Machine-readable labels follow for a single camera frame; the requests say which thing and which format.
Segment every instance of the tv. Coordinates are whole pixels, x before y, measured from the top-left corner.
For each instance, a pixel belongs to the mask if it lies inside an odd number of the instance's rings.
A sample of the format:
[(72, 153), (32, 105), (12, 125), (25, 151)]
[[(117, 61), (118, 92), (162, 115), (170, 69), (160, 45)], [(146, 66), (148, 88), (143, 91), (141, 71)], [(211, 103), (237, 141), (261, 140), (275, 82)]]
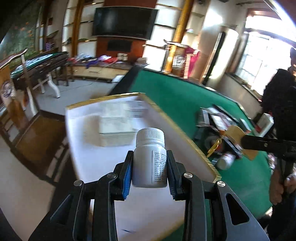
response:
[(157, 9), (146, 7), (99, 7), (93, 22), (93, 36), (117, 36), (149, 40)]

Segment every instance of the mural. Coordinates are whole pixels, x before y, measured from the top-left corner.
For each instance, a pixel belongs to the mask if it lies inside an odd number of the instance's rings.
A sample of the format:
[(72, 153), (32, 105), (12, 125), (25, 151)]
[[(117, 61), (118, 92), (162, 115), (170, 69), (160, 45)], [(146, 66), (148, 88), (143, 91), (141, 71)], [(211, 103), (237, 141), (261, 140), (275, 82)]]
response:
[[(15, 19), (14, 23), (0, 43), (0, 60), (7, 56), (28, 48), (25, 58), (29, 59), (38, 54), (35, 48), (36, 25), (42, 1), (33, 1)], [(13, 61), (10, 68), (13, 69), (21, 63), (20, 59)]]

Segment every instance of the bottle label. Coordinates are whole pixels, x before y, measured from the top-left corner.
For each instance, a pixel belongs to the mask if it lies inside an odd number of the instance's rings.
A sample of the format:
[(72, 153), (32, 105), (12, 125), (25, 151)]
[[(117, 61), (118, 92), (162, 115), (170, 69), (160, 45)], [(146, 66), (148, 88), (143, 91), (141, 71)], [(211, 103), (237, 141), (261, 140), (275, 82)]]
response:
[(152, 160), (152, 183), (165, 183), (167, 181), (166, 154), (152, 151)]

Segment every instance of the hand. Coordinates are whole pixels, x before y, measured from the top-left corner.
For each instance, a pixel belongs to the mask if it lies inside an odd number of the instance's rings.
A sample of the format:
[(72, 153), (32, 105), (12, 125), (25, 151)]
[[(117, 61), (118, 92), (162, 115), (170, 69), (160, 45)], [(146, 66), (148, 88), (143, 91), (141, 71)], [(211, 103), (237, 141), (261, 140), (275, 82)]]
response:
[[(284, 181), (287, 193), (292, 193), (296, 189), (296, 173), (290, 174)], [(276, 167), (270, 179), (269, 200), (273, 205), (282, 201), (284, 186), (281, 184), (281, 171)]]

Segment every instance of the small bottle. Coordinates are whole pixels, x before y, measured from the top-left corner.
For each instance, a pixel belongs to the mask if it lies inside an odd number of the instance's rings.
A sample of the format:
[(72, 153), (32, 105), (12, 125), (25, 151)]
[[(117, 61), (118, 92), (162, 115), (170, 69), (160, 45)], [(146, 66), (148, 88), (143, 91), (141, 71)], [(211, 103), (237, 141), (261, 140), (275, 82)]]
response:
[(216, 167), (220, 170), (227, 170), (233, 164), (235, 160), (235, 155), (232, 155), (230, 152), (225, 152), (217, 161)]
[(165, 136), (162, 130), (144, 128), (138, 131), (133, 154), (135, 187), (164, 188), (168, 184)]

